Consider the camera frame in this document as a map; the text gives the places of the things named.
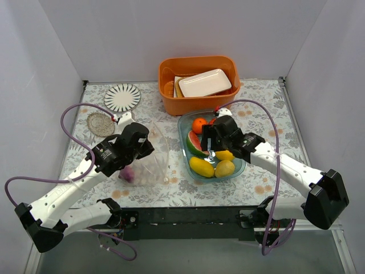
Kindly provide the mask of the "clear zip top bag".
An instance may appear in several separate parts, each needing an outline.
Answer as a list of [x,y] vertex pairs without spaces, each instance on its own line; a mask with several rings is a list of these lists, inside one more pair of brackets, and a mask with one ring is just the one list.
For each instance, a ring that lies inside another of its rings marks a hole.
[[154,122],[147,125],[149,129],[148,140],[154,147],[154,151],[145,158],[135,160],[129,166],[135,172],[133,184],[135,186],[152,186],[168,181],[167,168],[169,162],[168,142]]

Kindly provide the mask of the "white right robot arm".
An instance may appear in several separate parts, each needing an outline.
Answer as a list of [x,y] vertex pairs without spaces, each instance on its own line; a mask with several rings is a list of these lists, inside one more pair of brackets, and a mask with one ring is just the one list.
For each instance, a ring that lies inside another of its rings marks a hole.
[[282,219],[301,219],[320,229],[329,229],[349,204],[340,173],[323,172],[278,154],[264,138],[252,132],[242,133],[229,115],[203,126],[201,148],[214,152],[228,150],[235,158],[278,175],[301,194],[300,198],[266,198],[254,213],[265,227]]

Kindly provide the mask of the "yellow mango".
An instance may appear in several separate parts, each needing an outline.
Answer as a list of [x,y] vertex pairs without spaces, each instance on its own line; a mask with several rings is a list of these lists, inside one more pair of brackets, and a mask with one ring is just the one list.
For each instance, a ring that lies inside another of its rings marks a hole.
[[204,159],[191,157],[189,160],[189,166],[191,170],[205,178],[214,177],[214,167]]

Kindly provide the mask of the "yellow lemon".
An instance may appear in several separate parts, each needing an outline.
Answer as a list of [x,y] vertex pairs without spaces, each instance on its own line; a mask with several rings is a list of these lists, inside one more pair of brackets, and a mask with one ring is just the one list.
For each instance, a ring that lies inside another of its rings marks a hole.
[[228,151],[228,150],[225,150],[225,151],[216,151],[215,152],[215,155],[216,155],[216,158],[223,161],[223,160],[229,160],[229,161],[233,161],[234,159],[234,155]]

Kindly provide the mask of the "yellow pear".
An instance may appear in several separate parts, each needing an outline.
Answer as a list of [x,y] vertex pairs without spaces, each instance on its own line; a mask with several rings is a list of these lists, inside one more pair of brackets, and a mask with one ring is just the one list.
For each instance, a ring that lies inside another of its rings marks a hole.
[[234,173],[235,165],[230,160],[222,160],[220,161],[215,168],[215,177],[223,178],[226,176],[230,176]]

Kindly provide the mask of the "purple sweet potato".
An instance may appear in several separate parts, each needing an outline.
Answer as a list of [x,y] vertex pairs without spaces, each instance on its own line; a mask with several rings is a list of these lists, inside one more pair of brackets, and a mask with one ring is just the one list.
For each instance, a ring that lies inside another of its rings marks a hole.
[[135,172],[131,166],[126,166],[119,172],[118,178],[125,180],[127,183],[133,183]]

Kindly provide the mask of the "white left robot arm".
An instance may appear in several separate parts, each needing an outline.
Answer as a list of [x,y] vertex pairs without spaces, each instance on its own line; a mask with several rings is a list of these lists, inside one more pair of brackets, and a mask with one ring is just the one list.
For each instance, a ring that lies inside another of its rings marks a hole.
[[71,206],[115,172],[149,156],[154,148],[148,135],[146,126],[132,122],[121,134],[105,138],[89,151],[65,183],[30,204],[16,206],[15,213],[40,253],[53,249],[65,236],[78,230],[94,225],[116,228],[121,223],[123,210],[111,198],[89,207]]

